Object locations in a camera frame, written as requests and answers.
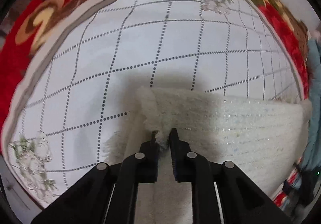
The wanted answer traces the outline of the light blue puffer jacket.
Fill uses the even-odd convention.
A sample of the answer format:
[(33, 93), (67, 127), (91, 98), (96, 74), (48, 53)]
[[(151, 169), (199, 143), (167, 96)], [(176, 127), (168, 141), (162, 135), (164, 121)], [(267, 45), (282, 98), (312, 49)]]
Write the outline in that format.
[(292, 187), (297, 192), (313, 195), (314, 187), (320, 178), (320, 41), (308, 41), (307, 65), (310, 74), (309, 100), (312, 115), (309, 124), (309, 137), (302, 161), (297, 165), (298, 175)]

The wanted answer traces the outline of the white fluffy sweater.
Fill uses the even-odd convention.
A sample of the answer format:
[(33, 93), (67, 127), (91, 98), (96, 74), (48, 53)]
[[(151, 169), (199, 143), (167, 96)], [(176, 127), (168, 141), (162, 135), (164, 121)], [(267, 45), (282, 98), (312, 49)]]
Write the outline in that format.
[(168, 135), (176, 128), (192, 151), (215, 163), (234, 162), (272, 197), (303, 152), (309, 100), (257, 100), (184, 89), (146, 88), (107, 96), (105, 161), (118, 163), (156, 133), (156, 184), (141, 184), (136, 223), (191, 223), (192, 188), (175, 182)]

